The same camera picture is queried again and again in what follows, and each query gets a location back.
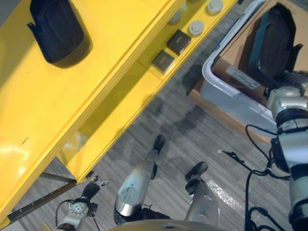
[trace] black object in box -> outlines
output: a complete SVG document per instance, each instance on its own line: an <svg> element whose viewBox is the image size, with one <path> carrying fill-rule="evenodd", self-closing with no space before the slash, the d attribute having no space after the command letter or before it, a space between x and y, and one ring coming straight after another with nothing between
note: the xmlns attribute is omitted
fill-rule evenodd
<svg viewBox="0 0 308 231"><path fill-rule="evenodd" d="M249 74L265 87L276 86L275 77L292 72L302 45L293 47L296 26L289 9L280 3L263 16L248 64Z"/></svg>

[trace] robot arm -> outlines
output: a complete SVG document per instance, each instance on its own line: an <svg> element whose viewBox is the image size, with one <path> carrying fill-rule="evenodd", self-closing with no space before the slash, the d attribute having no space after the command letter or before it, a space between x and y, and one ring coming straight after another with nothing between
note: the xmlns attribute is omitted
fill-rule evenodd
<svg viewBox="0 0 308 231"><path fill-rule="evenodd" d="M77 231L81 222L86 217L95 216L97 204L91 203L93 196L110 181L105 180L100 184L95 182L98 177L94 177L84 188L81 197L74 200L69 207L68 215L60 222L55 231Z"/></svg>
<svg viewBox="0 0 308 231"><path fill-rule="evenodd" d="M298 88L283 86L270 92L268 108L278 129L271 140L275 163L291 176L289 222L295 231L303 230L308 223L307 100Z"/></svg>

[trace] white label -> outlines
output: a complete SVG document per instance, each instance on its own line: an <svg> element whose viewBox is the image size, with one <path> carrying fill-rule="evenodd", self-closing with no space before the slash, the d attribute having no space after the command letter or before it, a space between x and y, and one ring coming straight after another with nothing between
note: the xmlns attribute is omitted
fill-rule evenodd
<svg viewBox="0 0 308 231"><path fill-rule="evenodd" d="M256 89L257 87L260 86L258 82L256 82L254 79L246 75L244 72L236 69L234 66L229 66L228 69L226 70L226 73L236 80L240 81L243 83L245 86L249 87L250 89Z"/></svg>

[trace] white round knob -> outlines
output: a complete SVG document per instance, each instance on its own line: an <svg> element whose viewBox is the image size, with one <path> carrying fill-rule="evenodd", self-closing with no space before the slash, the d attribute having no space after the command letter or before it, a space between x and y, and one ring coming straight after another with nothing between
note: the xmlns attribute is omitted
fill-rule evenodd
<svg viewBox="0 0 308 231"><path fill-rule="evenodd" d="M210 15L216 15L222 10L222 7L222 0L211 0L210 3L207 5L207 12Z"/></svg>
<svg viewBox="0 0 308 231"><path fill-rule="evenodd" d="M181 16L182 16L181 11L176 11L176 13L172 16L172 18L170 18L168 23L169 24L175 24L175 23L179 22L180 19L181 19Z"/></svg>
<svg viewBox="0 0 308 231"><path fill-rule="evenodd" d="M201 22L200 20L193 21L192 23L190 23L188 31L193 37L202 34L202 32L204 31L203 22Z"/></svg>

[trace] cardboard box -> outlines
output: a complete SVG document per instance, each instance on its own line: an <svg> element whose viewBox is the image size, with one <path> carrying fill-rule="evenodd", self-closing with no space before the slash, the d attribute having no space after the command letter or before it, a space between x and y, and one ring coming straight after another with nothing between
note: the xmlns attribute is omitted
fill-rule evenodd
<svg viewBox="0 0 308 231"><path fill-rule="evenodd" d="M298 54L294 70L308 71L308 12L288 0L265 2L221 52L212 66L212 72L217 77L264 106L267 102L263 96L265 87L249 76L248 61L262 15L278 2L292 13L296 25L294 45L298 43L304 45Z"/></svg>

